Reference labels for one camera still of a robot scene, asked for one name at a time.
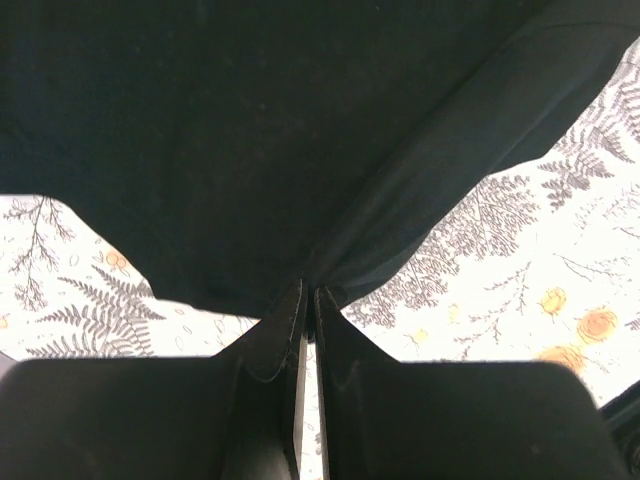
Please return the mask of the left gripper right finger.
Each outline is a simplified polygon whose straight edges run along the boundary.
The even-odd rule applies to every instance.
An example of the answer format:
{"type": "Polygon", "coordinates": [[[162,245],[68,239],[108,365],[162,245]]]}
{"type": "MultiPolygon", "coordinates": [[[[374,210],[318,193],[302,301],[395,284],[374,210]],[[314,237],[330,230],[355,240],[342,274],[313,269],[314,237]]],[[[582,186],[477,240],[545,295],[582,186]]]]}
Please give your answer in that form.
{"type": "Polygon", "coordinates": [[[325,472],[331,479],[401,479],[392,425],[405,392],[391,358],[342,315],[331,292],[315,292],[316,350],[325,472]]]}

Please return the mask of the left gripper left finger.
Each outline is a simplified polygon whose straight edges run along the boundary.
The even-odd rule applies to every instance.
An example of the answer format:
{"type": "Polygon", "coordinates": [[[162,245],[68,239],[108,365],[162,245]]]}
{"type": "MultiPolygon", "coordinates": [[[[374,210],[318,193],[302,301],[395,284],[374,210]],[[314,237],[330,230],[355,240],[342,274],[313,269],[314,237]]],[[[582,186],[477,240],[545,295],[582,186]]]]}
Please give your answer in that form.
{"type": "Polygon", "coordinates": [[[233,369],[216,408],[215,479],[300,477],[306,377],[306,284],[214,358],[233,369]]]}

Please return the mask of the black t shirt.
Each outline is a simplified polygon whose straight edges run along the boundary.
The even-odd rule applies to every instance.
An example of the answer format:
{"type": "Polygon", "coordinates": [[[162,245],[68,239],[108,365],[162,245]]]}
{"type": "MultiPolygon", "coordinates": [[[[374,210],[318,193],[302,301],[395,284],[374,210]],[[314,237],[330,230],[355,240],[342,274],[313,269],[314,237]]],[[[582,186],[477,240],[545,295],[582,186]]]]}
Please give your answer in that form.
{"type": "Polygon", "coordinates": [[[635,1],[5,1],[1,190],[70,207],[164,299],[353,301],[548,152],[638,34],[635,1]]]}

